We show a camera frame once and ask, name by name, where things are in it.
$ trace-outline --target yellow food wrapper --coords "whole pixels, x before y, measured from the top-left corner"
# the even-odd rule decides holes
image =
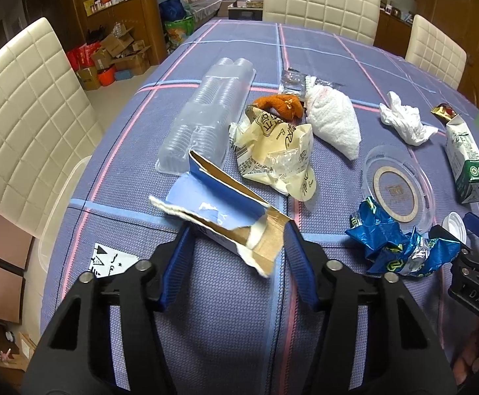
[[[316,191],[316,177],[310,165],[310,123],[293,126],[249,105],[240,123],[231,125],[230,134],[244,178],[267,184],[299,201],[311,199]]]

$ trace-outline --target green and white carton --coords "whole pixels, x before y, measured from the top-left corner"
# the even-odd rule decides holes
[[[446,155],[460,203],[479,201],[479,149],[461,116],[446,124]]]

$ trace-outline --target pile of cardboard boxes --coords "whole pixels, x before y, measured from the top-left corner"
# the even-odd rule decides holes
[[[87,67],[81,66],[77,76],[86,91],[94,91],[102,86],[99,74],[115,66],[115,80],[122,80],[138,76],[150,67],[143,40],[135,41],[132,29],[122,25],[122,33],[116,37],[109,34],[101,41],[101,47],[89,56]]]

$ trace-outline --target crumpled paper bag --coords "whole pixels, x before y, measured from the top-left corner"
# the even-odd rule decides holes
[[[230,137],[241,176],[273,187],[300,201],[311,199],[316,177],[310,165],[313,130],[310,124],[293,126],[249,105]]]
[[[389,92],[388,99],[389,108],[380,104],[380,120],[384,125],[393,126],[406,144],[420,145],[439,131],[436,127],[423,125],[418,108],[402,105],[395,92]]]
[[[331,144],[350,161],[357,159],[362,138],[351,100],[344,93],[315,82],[316,77],[306,77],[307,122],[318,138]]]

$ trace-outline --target cream leather chair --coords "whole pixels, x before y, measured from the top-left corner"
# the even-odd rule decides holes
[[[466,52],[435,25],[416,14],[406,61],[457,89],[466,65]]]
[[[39,256],[51,256],[63,210],[80,178],[77,174],[102,135],[94,110],[45,18],[2,47],[0,214],[27,233],[44,238]]]
[[[373,45],[380,0],[263,0],[263,20],[321,29]]]

